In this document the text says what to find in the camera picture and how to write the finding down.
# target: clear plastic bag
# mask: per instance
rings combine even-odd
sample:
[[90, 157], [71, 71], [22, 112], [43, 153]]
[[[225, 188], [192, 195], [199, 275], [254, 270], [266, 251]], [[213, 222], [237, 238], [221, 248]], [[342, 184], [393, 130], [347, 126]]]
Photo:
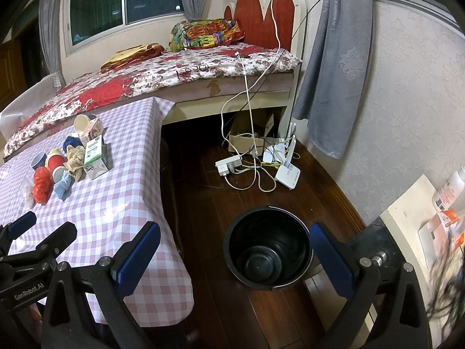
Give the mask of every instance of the clear plastic bag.
[[21, 185], [19, 187], [19, 192], [24, 199], [24, 203], [27, 209], [31, 209], [35, 205], [34, 197], [32, 196], [32, 188], [34, 184], [28, 180], [26, 177], [23, 178], [21, 181]]

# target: green and white box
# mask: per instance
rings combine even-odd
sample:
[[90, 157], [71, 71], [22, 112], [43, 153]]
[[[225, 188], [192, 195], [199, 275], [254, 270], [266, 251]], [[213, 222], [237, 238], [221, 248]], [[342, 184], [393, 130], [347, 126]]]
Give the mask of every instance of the green and white box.
[[91, 179], [108, 171], [106, 145], [102, 135], [88, 142], [85, 147], [84, 170]]

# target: wooden door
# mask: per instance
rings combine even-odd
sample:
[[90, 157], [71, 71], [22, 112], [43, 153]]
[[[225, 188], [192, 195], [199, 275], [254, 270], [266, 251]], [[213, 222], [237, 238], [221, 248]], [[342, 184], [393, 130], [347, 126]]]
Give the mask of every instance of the wooden door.
[[0, 111], [26, 89], [21, 46], [10, 40], [0, 45]]

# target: trash can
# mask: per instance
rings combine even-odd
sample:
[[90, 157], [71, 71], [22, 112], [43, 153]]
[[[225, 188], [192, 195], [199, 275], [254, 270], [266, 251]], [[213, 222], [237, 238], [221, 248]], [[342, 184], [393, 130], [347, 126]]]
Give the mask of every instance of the trash can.
[[296, 283], [313, 258], [308, 229], [294, 214], [255, 207], [229, 226], [223, 243], [226, 263], [244, 285], [276, 290]]

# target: checkered tablecloth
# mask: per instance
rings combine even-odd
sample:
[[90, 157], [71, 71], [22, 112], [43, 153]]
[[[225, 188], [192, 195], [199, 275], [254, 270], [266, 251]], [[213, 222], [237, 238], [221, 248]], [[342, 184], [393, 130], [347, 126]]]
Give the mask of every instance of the checkered tablecloth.
[[[161, 243], [134, 294], [125, 298], [143, 327], [176, 324], [192, 310], [194, 299], [189, 274], [177, 252], [164, 218], [160, 195], [160, 130], [173, 102], [151, 97], [101, 113], [112, 168], [94, 180], [76, 182], [65, 201], [54, 194], [45, 206], [35, 205], [37, 224], [16, 240], [9, 254], [30, 251], [66, 221], [78, 236], [57, 261], [72, 266], [91, 265], [113, 256], [131, 240], [147, 220], [160, 225]], [[27, 212], [19, 187], [32, 180], [34, 155], [62, 147], [72, 128], [44, 139], [13, 157], [0, 168], [0, 219], [14, 221]], [[89, 304], [96, 322], [105, 319], [94, 295]]]

